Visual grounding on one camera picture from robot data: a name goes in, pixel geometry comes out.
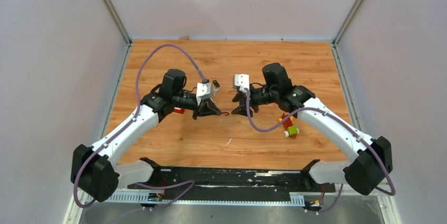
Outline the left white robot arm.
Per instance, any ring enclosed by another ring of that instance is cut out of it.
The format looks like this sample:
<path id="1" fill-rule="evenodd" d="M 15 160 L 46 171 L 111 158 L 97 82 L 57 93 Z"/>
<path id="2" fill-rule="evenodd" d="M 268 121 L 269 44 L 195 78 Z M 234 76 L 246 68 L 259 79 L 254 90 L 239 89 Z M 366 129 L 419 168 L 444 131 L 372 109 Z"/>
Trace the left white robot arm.
<path id="1" fill-rule="evenodd" d="M 212 99 L 220 87 L 216 80 L 199 82 L 195 93 L 184 88 L 186 82 L 184 71 L 169 69 L 160 84 L 137 99 L 137 107 L 119 126 L 89 147 L 80 144 L 72 159 L 74 194 L 81 189 L 94 200 L 103 202 L 116 189 L 131 184 L 142 182 L 149 189 L 157 188 L 162 176 L 149 159 L 127 164 L 118 162 L 139 138 L 173 112 L 190 110 L 193 119 L 222 115 Z"/>

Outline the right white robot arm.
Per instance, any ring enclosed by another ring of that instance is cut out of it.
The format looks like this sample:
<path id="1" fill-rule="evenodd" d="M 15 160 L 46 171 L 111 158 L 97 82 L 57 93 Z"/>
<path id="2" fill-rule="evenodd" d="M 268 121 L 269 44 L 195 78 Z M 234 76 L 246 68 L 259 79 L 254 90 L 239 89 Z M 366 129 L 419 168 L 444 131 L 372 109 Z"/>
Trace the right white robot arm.
<path id="1" fill-rule="evenodd" d="M 233 102 L 239 105 L 233 114 L 246 116 L 258 132 L 267 133 L 291 117 L 306 122 L 329 139 L 346 156 L 346 161 L 314 160 L 301 176 L 304 189 L 314 191 L 321 184 L 348 184 L 357 193 L 368 196 L 373 190 L 386 195 L 396 194 L 390 173 L 393 170 L 390 141 L 374 138 L 350 125 L 331 111 L 311 90 L 293 85 L 286 69 L 280 63 L 262 68 L 265 83 L 255 88 L 248 74 L 235 74 L 233 88 L 237 91 Z M 286 116 L 275 125 L 262 129 L 255 125 L 252 116 L 259 106 L 275 103 Z"/>

